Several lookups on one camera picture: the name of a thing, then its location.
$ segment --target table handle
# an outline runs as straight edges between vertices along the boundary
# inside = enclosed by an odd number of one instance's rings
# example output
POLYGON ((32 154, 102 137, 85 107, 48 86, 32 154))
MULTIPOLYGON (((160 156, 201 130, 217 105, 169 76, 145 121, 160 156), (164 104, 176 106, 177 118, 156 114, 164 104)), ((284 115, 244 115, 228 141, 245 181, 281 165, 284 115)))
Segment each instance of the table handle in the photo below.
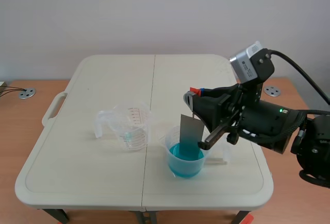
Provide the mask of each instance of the table handle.
POLYGON ((58 110, 58 107, 59 107, 59 105, 60 105, 60 103, 61 103, 61 100, 64 99, 64 98, 66 98, 67 95, 68 95, 67 93, 65 93, 65 92, 61 92, 61 93, 58 93, 58 94, 55 96, 55 98, 53 99, 51 105, 48 107, 48 109, 47 109, 45 115, 44 115, 43 118, 42 118, 41 123, 42 123, 42 125, 43 125, 44 127, 46 126, 48 120, 49 120, 50 118, 53 118, 53 117, 54 117, 54 113, 58 110))

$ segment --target metal plate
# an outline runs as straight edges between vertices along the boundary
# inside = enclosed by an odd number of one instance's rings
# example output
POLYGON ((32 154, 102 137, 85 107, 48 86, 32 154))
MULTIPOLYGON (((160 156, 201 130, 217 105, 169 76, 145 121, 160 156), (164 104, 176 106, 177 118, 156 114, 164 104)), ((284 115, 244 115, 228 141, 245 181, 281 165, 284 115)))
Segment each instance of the metal plate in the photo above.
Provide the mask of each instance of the metal plate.
POLYGON ((36 93, 36 89, 28 88, 28 89, 26 89, 26 91, 21 91, 19 93, 19 98, 20 99, 27 99, 27 98, 30 98, 30 97, 34 96, 35 93, 36 93))
POLYGON ((203 131, 202 121, 181 114, 179 153, 192 160, 198 160, 201 151, 198 142, 202 140, 203 131))
POLYGON ((277 97, 281 95, 281 91, 278 87, 275 86, 266 86, 264 87, 263 91, 268 94, 269 96, 277 97))

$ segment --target empty measuring cup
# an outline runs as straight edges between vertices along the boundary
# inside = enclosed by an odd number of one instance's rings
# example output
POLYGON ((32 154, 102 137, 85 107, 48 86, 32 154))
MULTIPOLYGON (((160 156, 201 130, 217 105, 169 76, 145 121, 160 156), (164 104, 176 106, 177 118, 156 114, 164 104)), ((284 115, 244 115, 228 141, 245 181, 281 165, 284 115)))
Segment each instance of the empty measuring cup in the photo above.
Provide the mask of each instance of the empty measuring cup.
POLYGON ((150 138, 150 121, 151 112, 145 103, 120 104, 97 114, 94 132, 96 138, 101 137, 102 124, 107 124, 126 149, 139 150, 150 138))
MULTIPOLYGON (((203 133, 203 140, 209 134, 203 133)), ((167 152, 167 163, 170 170, 177 176, 183 178, 191 178, 197 175, 203 168, 206 161, 210 160, 210 164, 225 165, 230 160, 230 147, 227 142, 218 141, 216 148, 211 150, 200 151, 198 160, 187 160, 179 154, 179 141, 180 141, 180 126, 173 127, 165 137, 160 139, 162 146, 167 152)))

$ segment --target white folding table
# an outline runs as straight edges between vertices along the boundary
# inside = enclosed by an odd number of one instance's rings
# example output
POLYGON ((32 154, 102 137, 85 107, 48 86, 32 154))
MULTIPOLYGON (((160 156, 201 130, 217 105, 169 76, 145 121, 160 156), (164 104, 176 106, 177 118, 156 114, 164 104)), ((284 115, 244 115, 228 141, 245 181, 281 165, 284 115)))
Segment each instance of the white folding table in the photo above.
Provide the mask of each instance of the white folding table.
POLYGON ((96 55, 77 68, 59 93, 42 124, 35 147, 15 184, 25 204, 44 209, 62 223, 62 209, 239 210, 234 223, 263 206, 273 181, 259 146, 240 139, 228 165, 208 165, 191 179, 174 177, 159 138, 191 115, 183 101, 189 87, 216 88, 235 84, 229 62, 216 55, 96 55), (65 101, 56 116, 61 100, 65 101), (121 150, 108 131, 93 132, 100 110, 127 100, 141 100, 155 115, 147 148, 121 150))

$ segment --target table leg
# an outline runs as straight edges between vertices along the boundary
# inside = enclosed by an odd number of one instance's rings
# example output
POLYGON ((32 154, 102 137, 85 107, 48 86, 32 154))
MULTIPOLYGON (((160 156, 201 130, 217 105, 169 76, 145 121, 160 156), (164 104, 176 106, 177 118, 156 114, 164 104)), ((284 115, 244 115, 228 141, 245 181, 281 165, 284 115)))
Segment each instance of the table leg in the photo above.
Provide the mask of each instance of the table leg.
POLYGON ((240 224, 241 221, 243 221, 244 218, 249 214, 249 212, 250 211, 240 211, 240 212, 238 212, 231 224, 240 224))
POLYGON ((132 211, 135 213, 135 216, 139 222, 139 224, 146 224, 147 221, 150 221, 151 224, 157 224, 157 211, 146 211, 146 212, 140 212, 140 211, 132 211))
POLYGON ((56 210, 56 209, 43 209, 46 213, 53 216, 62 224, 67 224, 69 222, 69 218, 64 210, 56 210))
POLYGON ((132 212, 135 213, 135 216, 136 216, 139 224, 145 224, 145 217, 143 215, 143 212, 141 212, 141 211, 132 211, 132 212))
POLYGON ((148 211, 151 224, 157 224, 157 211, 148 211))

